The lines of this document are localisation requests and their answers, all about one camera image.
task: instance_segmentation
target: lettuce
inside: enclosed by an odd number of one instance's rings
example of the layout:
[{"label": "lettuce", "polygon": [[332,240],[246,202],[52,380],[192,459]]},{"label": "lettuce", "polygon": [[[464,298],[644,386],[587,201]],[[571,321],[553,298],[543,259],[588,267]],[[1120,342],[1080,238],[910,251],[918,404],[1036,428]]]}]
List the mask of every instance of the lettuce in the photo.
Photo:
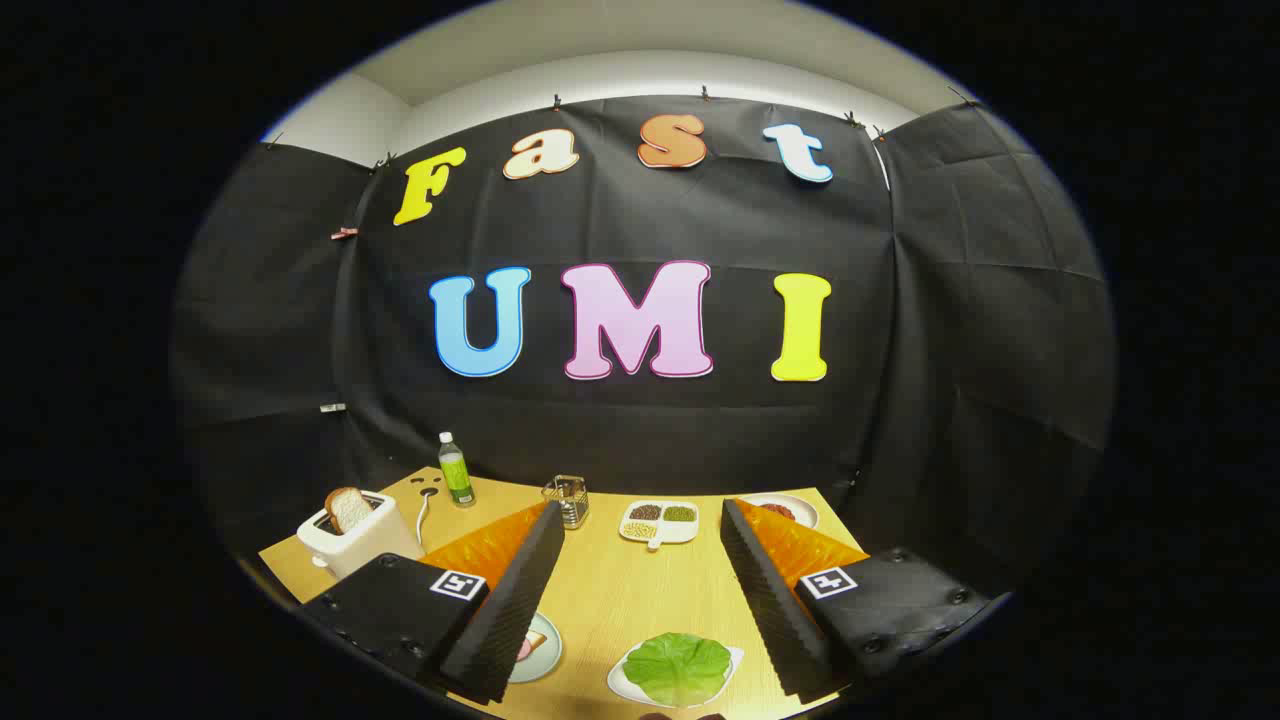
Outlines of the lettuce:
[{"label": "lettuce", "polygon": [[701,705],[724,684],[730,657],[716,641],[682,633],[650,638],[627,655],[622,673],[649,696],[673,707]]}]

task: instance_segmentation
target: green label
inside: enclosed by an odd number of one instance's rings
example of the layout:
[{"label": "green label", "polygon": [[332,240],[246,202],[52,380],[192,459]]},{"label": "green label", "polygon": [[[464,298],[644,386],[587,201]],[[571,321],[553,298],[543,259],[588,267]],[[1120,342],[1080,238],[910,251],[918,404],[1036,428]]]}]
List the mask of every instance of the green label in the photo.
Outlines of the green label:
[{"label": "green label", "polygon": [[444,484],[449,487],[449,493],[458,502],[471,500],[471,477],[467,474],[467,461],[461,456],[453,462],[440,462],[444,471]]}]

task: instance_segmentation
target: blue letter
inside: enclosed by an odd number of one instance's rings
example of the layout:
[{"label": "blue letter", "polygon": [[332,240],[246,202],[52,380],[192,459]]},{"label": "blue letter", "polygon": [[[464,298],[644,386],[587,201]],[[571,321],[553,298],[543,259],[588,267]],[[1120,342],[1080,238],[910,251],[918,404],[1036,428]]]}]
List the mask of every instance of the blue letter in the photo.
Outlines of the blue letter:
[{"label": "blue letter", "polygon": [[800,126],[785,124],[764,128],[764,137],[778,141],[782,164],[791,174],[809,182],[827,182],[835,177],[831,168],[813,161],[813,150],[822,150],[822,141],[800,129]]},{"label": "blue letter", "polygon": [[486,378],[516,363],[525,342],[520,295],[531,277],[529,268],[502,268],[485,278],[498,305],[498,337],[488,350],[476,350],[467,342],[467,295],[475,282],[457,275],[431,286],[428,295],[435,302],[435,351],[445,368],[468,378]]}]

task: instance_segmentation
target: green beans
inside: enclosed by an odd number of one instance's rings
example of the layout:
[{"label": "green beans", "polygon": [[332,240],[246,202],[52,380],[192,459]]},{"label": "green beans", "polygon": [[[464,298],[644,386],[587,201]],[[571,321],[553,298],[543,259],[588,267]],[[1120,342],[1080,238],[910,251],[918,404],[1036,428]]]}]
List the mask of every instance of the green beans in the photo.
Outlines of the green beans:
[{"label": "green beans", "polygon": [[678,505],[672,505],[662,514],[663,520],[675,520],[678,523],[692,523],[698,519],[698,511],[692,507],[681,507]]}]

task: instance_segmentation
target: black foam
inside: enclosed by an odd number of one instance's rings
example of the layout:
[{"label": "black foam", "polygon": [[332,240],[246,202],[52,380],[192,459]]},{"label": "black foam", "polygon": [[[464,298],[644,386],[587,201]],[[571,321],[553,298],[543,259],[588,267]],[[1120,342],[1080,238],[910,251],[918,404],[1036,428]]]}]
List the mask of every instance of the black foam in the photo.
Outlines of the black foam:
[{"label": "black foam", "polygon": [[489,594],[483,580],[470,600],[433,591],[447,571],[387,552],[301,611],[384,665],[424,682]]},{"label": "black foam", "polygon": [[905,548],[840,570],[856,587],[815,597],[801,580],[796,594],[822,630],[854,659],[852,670],[865,682],[914,667],[931,647],[988,602]]},{"label": "black foam", "polygon": [[805,616],[732,500],[724,501],[721,541],[783,692],[805,700],[836,689],[841,683],[827,638]]},{"label": "black foam", "polygon": [[553,501],[529,530],[489,601],[440,664],[448,689],[481,705],[502,701],[563,543],[561,507]]}]

